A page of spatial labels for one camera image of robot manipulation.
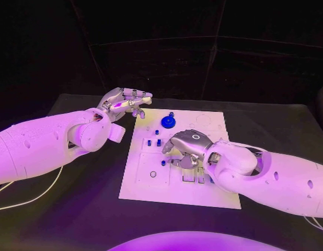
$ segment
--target dark background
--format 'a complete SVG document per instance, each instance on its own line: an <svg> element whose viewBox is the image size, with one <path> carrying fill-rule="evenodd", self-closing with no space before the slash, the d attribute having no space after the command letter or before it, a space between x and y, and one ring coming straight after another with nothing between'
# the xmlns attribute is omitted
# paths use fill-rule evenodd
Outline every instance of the dark background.
<svg viewBox="0 0 323 251"><path fill-rule="evenodd" d="M116 87L313 108L323 2L0 1L0 130Z"/></svg>

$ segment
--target white board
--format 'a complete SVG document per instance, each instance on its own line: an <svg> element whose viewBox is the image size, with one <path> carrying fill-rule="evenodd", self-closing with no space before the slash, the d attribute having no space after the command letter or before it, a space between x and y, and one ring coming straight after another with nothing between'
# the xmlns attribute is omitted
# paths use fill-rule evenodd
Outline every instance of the white board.
<svg viewBox="0 0 323 251"><path fill-rule="evenodd" d="M120 199L143 200L208 207L241 209L240 197L236 193L224 192L204 167L194 170L182 169L162 161L182 158L174 149L169 154L162 153L171 137L187 129L205 133L215 142L221 138L228 140L223 112L143 109L145 119L138 118L130 144ZM162 118L175 113L177 125L172 129L162 127Z"/></svg>

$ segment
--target table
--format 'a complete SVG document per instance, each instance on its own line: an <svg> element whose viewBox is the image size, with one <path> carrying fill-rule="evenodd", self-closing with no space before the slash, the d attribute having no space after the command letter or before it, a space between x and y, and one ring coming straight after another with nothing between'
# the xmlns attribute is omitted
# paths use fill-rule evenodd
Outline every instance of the table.
<svg viewBox="0 0 323 251"><path fill-rule="evenodd" d="M100 100L63 94L50 115L86 110ZM323 164L323 130L305 105L154 99L149 108L223 111L231 141ZM118 121L126 127L122 143L107 141L69 164L40 200L0 211L0 250L106 250L169 231L227 233L287 250L323 250L323 231L302 216L244 196L243 210L119 199L135 122L132 115ZM57 174L15 182L0 193L0 207L35 198Z"/></svg>

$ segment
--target robotic hand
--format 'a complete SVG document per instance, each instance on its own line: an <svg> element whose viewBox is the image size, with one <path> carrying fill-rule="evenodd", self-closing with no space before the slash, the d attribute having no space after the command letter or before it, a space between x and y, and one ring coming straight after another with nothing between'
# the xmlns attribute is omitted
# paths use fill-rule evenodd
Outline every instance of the robotic hand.
<svg viewBox="0 0 323 251"><path fill-rule="evenodd" d="M152 103L154 95L116 88L97 108L23 122L0 132L0 184L40 176L96 152L107 139L120 143L126 129L115 124Z"/></svg>
<svg viewBox="0 0 323 251"><path fill-rule="evenodd" d="M194 169L201 160L205 173L224 191L240 193L287 213L323 218L322 164L223 139L214 143L197 130L177 133L164 153L174 147L184 158L169 162Z"/></svg>

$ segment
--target blue knob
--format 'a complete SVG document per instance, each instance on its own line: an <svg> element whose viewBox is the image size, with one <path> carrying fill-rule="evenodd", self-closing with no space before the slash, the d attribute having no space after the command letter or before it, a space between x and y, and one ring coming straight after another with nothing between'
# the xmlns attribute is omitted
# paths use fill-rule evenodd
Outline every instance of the blue knob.
<svg viewBox="0 0 323 251"><path fill-rule="evenodd" d="M175 113L171 112L169 116L164 117L164 119L162 119L162 126L165 128L168 128L168 129L175 127L175 118L174 118L174 116L175 116Z"/></svg>

